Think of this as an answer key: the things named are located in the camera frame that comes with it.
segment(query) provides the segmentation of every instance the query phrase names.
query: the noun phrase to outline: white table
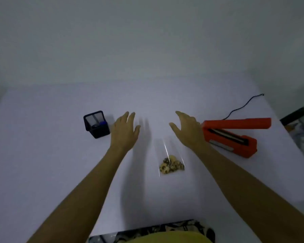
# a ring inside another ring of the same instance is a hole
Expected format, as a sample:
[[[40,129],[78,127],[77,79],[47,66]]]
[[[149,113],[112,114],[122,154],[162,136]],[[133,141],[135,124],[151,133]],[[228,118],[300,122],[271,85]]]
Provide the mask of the white table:
[[[105,154],[110,136],[94,139],[83,116],[103,110],[111,122],[129,110],[143,122],[140,137],[115,175],[92,234],[195,218],[215,229],[218,242],[257,242],[183,145],[186,171],[160,178],[153,140],[173,135],[168,122],[180,126],[175,110],[198,121],[222,119],[259,93],[240,73],[10,89],[0,103],[0,241],[25,242]],[[291,203],[304,202],[304,157],[265,98],[254,98],[230,119],[259,117],[271,117],[272,127],[234,130],[258,140],[253,157],[219,150]]]

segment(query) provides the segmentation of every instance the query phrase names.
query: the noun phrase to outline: yellow shirt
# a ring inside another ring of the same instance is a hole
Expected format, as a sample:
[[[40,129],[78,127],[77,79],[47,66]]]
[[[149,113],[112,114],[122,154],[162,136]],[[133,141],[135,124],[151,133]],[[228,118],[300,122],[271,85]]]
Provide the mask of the yellow shirt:
[[[143,237],[139,237],[129,241],[130,243],[186,243],[186,242],[196,242],[196,243],[212,243],[201,233],[191,232],[191,231],[168,231],[149,234]]]

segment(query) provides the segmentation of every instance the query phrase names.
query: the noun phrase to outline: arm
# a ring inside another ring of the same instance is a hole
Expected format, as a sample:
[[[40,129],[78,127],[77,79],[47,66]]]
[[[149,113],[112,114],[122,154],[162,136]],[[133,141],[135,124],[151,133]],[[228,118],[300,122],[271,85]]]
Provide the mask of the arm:
[[[49,215],[28,243],[84,243],[87,240],[117,168],[138,138],[140,126],[133,130],[135,113],[127,121],[128,114],[119,117],[113,125],[106,155]]]
[[[214,150],[204,140],[195,118],[176,112],[181,130],[171,128],[178,139],[192,149],[210,171],[226,199],[264,242],[304,242],[304,215],[274,191]]]

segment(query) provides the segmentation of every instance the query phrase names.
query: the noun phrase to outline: clear plastic bag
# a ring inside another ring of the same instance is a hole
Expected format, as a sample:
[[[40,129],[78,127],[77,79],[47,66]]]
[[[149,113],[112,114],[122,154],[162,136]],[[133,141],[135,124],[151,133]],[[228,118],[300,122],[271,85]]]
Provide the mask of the clear plastic bag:
[[[185,171],[185,164],[178,150],[176,137],[154,140],[159,176]]]

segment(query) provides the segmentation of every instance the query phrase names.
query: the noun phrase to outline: person's left arm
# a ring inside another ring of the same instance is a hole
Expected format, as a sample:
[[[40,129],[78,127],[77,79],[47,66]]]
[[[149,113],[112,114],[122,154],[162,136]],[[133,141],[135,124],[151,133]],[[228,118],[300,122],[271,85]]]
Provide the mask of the person's left arm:
[[[127,121],[128,114],[114,123],[110,148],[102,160],[49,215],[28,243],[84,243],[87,240],[117,168],[138,138],[140,126],[133,130],[135,113]]]

